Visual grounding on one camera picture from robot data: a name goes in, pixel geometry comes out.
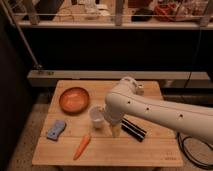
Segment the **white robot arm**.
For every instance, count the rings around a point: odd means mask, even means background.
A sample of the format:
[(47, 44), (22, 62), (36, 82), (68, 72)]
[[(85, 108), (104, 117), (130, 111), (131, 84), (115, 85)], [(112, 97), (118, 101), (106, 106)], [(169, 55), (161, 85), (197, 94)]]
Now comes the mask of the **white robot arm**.
[(104, 118), (119, 124), (132, 115), (213, 144), (213, 108), (155, 100), (137, 95), (139, 84), (123, 77), (105, 96)]

